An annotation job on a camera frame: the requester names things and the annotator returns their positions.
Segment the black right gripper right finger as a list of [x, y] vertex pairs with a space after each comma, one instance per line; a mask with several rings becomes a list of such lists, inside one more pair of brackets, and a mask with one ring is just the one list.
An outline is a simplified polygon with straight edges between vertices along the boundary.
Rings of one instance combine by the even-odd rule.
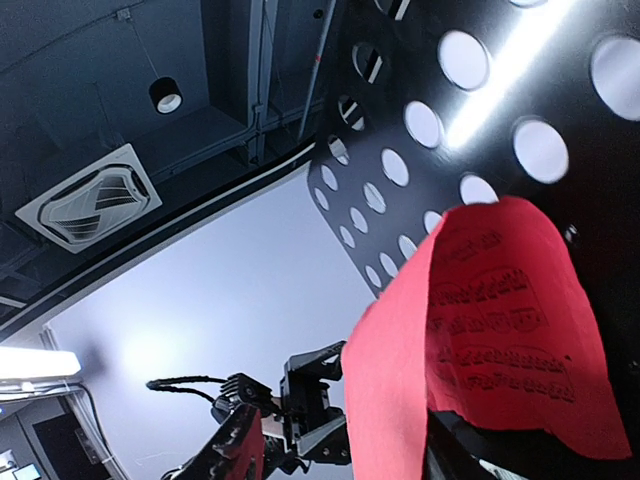
[[525, 479], [637, 479], [639, 461], [592, 460], [543, 431], [497, 432], [451, 412], [428, 414], [428, 448], [454, 479], [487, 479], [481, 460]]

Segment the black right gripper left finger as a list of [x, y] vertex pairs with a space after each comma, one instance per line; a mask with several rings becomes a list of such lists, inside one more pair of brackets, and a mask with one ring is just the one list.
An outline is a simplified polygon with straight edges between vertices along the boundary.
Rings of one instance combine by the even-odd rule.
[[237, 407], [205, 446], [184, 465], [164, 474], [165, 479], [261, 479], [265, 442], [260, 411], [247, 404]]

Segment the red music sheet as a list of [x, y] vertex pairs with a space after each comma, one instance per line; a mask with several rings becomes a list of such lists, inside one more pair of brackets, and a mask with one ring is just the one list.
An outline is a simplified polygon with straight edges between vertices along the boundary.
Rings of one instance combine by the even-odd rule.
[[506, 197], [447, 212], [341, 355], [358, 479], [419, 479], [429, 412], [542, 430], [577, 454], [632, 451], [588, 297], [553, 223]]

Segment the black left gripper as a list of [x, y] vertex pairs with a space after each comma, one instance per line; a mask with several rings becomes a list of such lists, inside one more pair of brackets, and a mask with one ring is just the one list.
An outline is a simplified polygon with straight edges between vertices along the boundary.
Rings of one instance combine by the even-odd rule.
[[332, 382], [343, 377], [338, 341], [319, 350], [291, 356], [280, 381], [285, 443], [301, 461], [349, 465], [351, 451], [343, 410], [330, 403]]

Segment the black music stand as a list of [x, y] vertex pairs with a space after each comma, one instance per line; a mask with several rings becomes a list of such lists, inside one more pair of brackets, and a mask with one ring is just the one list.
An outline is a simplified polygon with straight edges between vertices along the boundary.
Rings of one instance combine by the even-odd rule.
[[316, 142], [309, 190], [374, 294], [446, 210], [542, 210], [638, 443], [637, 2], [350, 1]]

